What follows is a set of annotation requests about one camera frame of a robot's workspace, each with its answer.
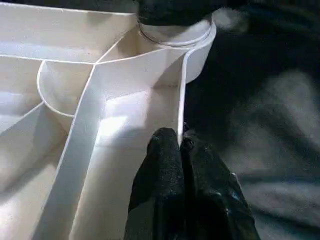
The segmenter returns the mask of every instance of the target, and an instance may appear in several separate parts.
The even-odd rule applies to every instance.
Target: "white plastic rim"
[[[171,47],[192,45],[204,40],[211,26],[211,15],[191,26],[152,26],[140,23],[140,29],[147,38]]]

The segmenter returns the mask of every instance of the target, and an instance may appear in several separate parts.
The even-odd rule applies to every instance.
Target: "curved compartment wall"
[[[91,64],[44,61],[39,70],[39,95],[67,132],[92,68]]]

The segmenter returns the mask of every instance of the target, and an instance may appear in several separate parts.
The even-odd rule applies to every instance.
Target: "white plastic tray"
[[[157,44],[134,14],[0,3],[0,239],[121,239],[160,127],[216,35]]]

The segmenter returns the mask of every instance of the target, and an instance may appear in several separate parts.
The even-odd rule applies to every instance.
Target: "tray compartment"
[[[92,64],[44,61],[39,70],[39,95],[67,132],[92,68]]]
[[[131,13],[1,3],[0,54],[95,63],[136,24]]]
[[[41,61],[0,56],[0,133],[41,102],[37,73]]]

